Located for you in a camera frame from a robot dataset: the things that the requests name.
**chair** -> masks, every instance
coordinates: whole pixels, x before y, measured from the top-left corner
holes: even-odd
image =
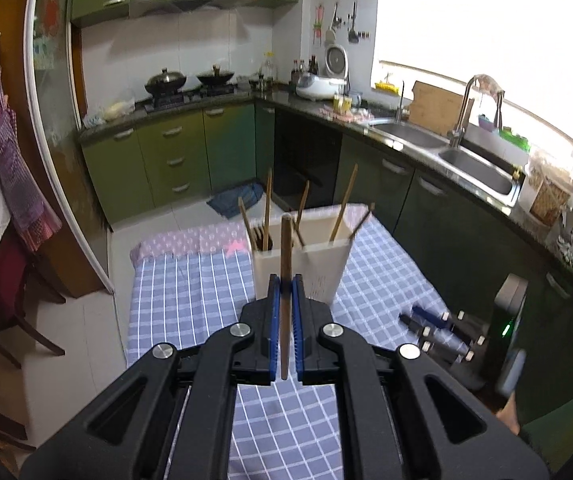
[[[30,275],[57,298],[55,303],[66,302],[39,272],[35,256],[28,252],[14,228],[9,225],[0,240],[0,331],[17,325],[54,354],[64,355],[62,348],[39,333],[25,319],[24,290]],[[1,345],[0,354],[16,368],[22,368],[20,362]]]

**floor mat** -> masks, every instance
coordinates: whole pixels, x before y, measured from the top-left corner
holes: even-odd
[[[263,193],[260,184],[246,184],[218,193],[207,202],[207,205],[223,217],[231,219],[240,213],[238,197],[242,197],[244,207],[249,209],[258,203]]]

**black granite countertop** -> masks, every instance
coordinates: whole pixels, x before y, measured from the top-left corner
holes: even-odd
[[[362,139],[364,142],[378,147],[380,150],[393,150],[393,140],[391,140],[390,137],[381,135],[378,131],[364,127],[361,124],[345,123],[344,121],[331,119],[323,114],[323,104],[301,99],[300,97],[286,91],[274,91],[265,94],[239,92],[237,94],[204,98],[202,101],[185,104],[182,107],[151,113],[147,113],[144,110],[136,110],[133,114],[119,118],[112,123],[102,124],[101,126],[82,130],[79,134],[79,141],[82,145],[90,144],[97,142],[98,140],[105,139],[106,137],[112,136],[125,129],[141,126],[144,123],[156,121],[160,118],[182,114],[192,110],[225,106],[229,104],[242,104],[246,102],[254,102],[256,100],[264,101],[277,107],[285,108],[291,112],[300,113],[308,118],[320,121],[321,123],[338,129],[340,132],[350,134],[356,139]],[[387,110],[383,110],[382,108],[376,108],[374,111],[376,116],[387,114]],[[468,180],[449,170],[448,167],[438,162],[435,157],[427,155],[427,152],[424,152],[423,150],[414,149],[411,145],[406,143],[403,144],[403,148],[400,149],[399,143],[397,143],[396,152],[400,153],[402,156],[408,157],[417,167],[420,167],[420,169],[428,169],[439,174],[453,182],[461,189],[467,191],[471,197],[479,201],[479,205],[481,207],[492,212],[501,221],[508,222],[509,226],[521,235],[524,240],[531,243],[532,246],[535,246],[535,248],[540,250],[544,255],[549,257],[552,256],[553,262],[556,263],[560,269],[565,270],[566,273],[570,273],[573,277],[573,269],[563,259],[557,245],[557,230],[555,228],[549,229],[542,226],[532,219],[517,204],[513,207],[506,206]]]

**wooden cutting board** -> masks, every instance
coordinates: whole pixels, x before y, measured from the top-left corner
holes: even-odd
[[[421,81],[413,85],[413,102],[409,105],[409,123],[422,126],[441,136],[453,129],[460,113],[463,96]],[[473,99],[465,111],[465,126],[469,122]]]

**tile floor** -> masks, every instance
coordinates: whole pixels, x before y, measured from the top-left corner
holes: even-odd
[[[249,209],[261,218],[265,196]],[[272,203],[272,214],[281,210]],[[0,333],[0,343],[20,362],[16,370],[0,356],[0,412],[26,425],[28,442],[42,444],[125,369],[131,289],[135,275],[130,250],[158,232],[225,221],[206,202],[172,207],[116,226],[110,238],[110,275],[115,297],[96,292],[58,305],[29,283],[26,318],[66,350],[52,355],[19,328]],[[24,456],[18,456],[18,462]]]

